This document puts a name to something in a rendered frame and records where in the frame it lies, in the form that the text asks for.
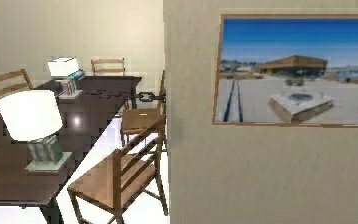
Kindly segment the light wooden slat-back chair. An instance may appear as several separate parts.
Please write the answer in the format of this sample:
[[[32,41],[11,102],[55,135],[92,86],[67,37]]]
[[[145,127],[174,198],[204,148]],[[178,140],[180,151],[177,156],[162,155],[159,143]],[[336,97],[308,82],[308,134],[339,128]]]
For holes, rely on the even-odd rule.
[[[92,74],[98,75],[125,75],[125,59],[124,58],[101,58],[91,60]]]
[[[160,174],[163,134],[158,131],[142,149],[131,153],[152,133],[152,127],[143,130],[67,187],[78,224],[93,224],[83,217],[78,198],[110,213],[112,217],[107,224],[125,224],[123,214],[142,193],[157,199],[163,214],[169,214]]]
[[[24,88],[32,89],[33,88],[31,80],[30,80],[30,78],[27,74],[27,71],[25,69],[20,69],[17,71],[0,74],[0,82],[4,82],[4,81],[10,80],[10,79],[17,78],[17,77],[21,77],[23,79],[23,82],[17,83],[17,84],[12,84],[12,85],[6,86],[4,88],[1,88],[0,89],[0,97],[2,97],[5,94],[11,93],[13,91],[20,90],[20,89],[24,89]]]
[[[165,72],[162,72],[160,79],[159,92],[166,94],[165,87]],[[166,116],[166,101],[156,101],[157,105],[150,108],[130,109],[128,102],[125,101],[125,109],[122,114],[122,121],[120,127],[120,139],[123,146],[130,141],[131,135],[141,133],[145,128],[158,121],[160,118]]]

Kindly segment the teal striped book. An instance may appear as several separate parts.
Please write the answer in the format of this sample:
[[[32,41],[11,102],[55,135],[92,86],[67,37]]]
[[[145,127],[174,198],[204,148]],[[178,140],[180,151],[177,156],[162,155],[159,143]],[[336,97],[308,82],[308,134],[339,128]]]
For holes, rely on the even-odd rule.
[[[74,80],[81,80],[85,77],[85,72],[82,69],[77,70],[76,72],[69,75],[70,78]]]

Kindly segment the wood framed landscape picture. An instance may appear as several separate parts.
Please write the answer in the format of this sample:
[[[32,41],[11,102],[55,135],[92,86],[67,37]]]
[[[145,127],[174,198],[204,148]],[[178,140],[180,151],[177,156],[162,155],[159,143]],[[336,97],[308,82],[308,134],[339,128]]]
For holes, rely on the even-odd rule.
[[[358,128],[358,15],[222,15],[212,122]]]

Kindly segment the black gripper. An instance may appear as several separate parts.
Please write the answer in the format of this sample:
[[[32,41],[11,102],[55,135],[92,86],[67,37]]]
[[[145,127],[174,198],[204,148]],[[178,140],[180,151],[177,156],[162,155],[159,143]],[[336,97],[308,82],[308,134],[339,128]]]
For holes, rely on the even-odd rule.
[[[153,92],[140,92],[139,94],[132,94],[127,91],[112,91],[105,89],[98,89],[93,91],[85,92],[86,95],[98,96],[99,98],[110,99],[117,98],[122,100],[133,100],[139,99],[141,102],[152,102],[154,100]]]

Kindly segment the dark brown dining table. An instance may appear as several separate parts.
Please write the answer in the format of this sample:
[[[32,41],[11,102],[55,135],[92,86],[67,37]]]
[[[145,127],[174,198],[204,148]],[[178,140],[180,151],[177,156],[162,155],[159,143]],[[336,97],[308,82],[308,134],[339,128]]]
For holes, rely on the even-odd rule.
[[[38,207],[47,224],[64,224],[56,196],[124,103],[85,92],[105,89],[134,94],[140,81],[134,76],[87,76],[77,83],[82,95],[59,103],[63,127],[58,138],[72,156],[57,173],[26,171],[31,160],[27,145],[12,140],[0,116],[0,206]]]

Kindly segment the white shade teal striped lamp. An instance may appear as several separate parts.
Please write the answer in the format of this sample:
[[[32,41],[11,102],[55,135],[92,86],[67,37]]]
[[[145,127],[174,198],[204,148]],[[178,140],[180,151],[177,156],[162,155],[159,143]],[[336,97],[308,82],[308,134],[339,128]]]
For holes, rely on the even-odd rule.
[[[57,173],[71,157],[56,136],[63,122],[53,91],[27,90],[4,96],[0,114],[11,138],[27,144],[32,155],[27,171]]]
[[[62,93],[60,99],[75,99],[82,91],[77,88],[77,81],[69,75],[79,70],[75,57],[59,57],[48,62],[51,77],[61,84]]]

